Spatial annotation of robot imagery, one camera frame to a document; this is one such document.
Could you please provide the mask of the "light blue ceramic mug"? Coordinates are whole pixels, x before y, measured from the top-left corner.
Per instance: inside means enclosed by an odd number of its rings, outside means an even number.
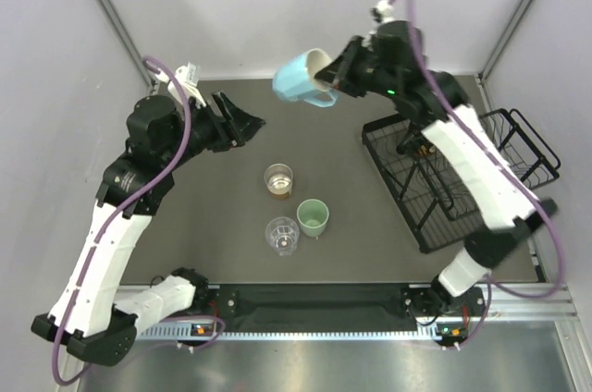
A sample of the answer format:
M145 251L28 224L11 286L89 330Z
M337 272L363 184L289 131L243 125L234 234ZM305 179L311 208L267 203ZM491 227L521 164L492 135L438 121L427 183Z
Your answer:
M320 108L333 106L339 96L315 74L332 62L322 49L308 50L279 68L272 79L274 94L284 102L304 102Z

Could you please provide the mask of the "mint green cup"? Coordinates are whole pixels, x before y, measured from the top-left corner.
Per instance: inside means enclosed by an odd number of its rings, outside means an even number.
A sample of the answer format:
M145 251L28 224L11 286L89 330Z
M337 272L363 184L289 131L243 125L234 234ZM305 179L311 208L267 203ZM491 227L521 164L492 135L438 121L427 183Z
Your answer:
M297 208L297 221L305 236L318 239L325 231L329 219L327 205L317 199L308 199Z

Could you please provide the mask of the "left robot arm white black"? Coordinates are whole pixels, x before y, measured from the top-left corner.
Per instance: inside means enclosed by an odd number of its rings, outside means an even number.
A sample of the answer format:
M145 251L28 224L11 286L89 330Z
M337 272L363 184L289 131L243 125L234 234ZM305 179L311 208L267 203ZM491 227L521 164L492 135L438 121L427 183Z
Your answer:
M179 110L172 97L152 95L134 105L125 150L104 172L92 222L75 268L49 312L33 319L32 332L80 361L114 366L136 336L184 311L198 315L209 303L208 281L179 268L154 287L116 300L121 277L139 238L174 186L174 171L198 154L241 147L265 125L223 92L209 104L190 97Z

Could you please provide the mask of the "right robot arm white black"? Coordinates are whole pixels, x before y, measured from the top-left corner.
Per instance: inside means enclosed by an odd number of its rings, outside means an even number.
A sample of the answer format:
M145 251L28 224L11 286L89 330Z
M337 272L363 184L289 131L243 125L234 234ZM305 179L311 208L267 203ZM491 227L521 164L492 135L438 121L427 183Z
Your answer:
M352 37L312 76L351 97L371 92L390 99L471 193L483 224L431 282L431 301L438 312L456 313L468 290L540 228L551 227L557 204L539 199L514 175L457 80L427 68L421 32L411 22L393 20L380 24L367 39Z

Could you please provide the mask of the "steel tumbler with cork base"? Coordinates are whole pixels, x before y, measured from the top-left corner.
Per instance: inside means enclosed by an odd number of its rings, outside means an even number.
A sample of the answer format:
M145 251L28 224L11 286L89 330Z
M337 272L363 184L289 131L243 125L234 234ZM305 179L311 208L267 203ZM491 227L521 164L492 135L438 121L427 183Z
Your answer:
M293 172L288 165L281 163L270 165L265 170L264 181L272 197L278 200L286 200L290 197L293 188Z

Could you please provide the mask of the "clear plastic glass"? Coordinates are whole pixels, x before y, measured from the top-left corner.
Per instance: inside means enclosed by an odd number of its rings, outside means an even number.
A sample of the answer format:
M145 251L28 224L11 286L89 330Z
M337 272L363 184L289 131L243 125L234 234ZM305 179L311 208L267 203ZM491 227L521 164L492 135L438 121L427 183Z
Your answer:
M277 217L271 220L265 229L266 242L280 256L290 256L296 249L300 237L297 223L289 217Z

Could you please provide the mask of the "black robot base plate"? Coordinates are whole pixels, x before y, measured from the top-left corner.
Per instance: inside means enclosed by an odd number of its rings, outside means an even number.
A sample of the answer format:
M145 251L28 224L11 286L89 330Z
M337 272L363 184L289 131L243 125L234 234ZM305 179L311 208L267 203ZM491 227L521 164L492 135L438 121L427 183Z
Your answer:
M221 284L201 288L180 316L212 314L235 333L411 331L425 318L478 317L480 288L442 300L430 287L406 283Z

